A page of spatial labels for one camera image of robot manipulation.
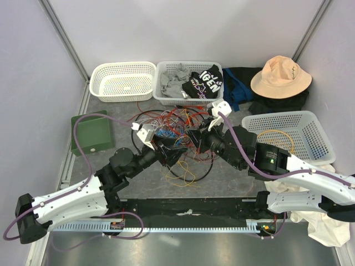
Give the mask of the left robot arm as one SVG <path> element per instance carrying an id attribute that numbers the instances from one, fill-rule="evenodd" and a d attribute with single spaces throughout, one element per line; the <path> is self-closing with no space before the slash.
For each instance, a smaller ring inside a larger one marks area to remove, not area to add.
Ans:
<path id="1" fill-rule="evenodd" d="M 144 146 L 138 154 L 123 147 L 115 151 L 107 165 L 81 182 L 44 196 L 21 195 L 15 210 L 17 239 L 28 244 L 71 221 L 119 216 L 122 205 L 117 193 L 129 185 L 130 178 L 155 162 L 171 167 L 186 150 L 169 145 L 167 139 L 158 140 L 153 147 Z"/>

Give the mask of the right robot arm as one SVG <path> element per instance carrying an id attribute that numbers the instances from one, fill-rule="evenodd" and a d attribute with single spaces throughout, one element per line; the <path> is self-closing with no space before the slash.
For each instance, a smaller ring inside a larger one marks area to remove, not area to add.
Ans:
<path id="1" fill-rule="evenodd" d="M 255 214 L 267 218 L 272 213 L 310 211 L 324 213 L 341 222 L 354 222 L 354 177 L 312 166 L 288 151 L 257 142 L 257 135 L 229 120 L 211 126 L 206 119 L 188 137 L 200 152 L 209 150 L 238 170 L 262 181 L 280 181 L 300 186 L 303 192 L 258 193 Z"/>

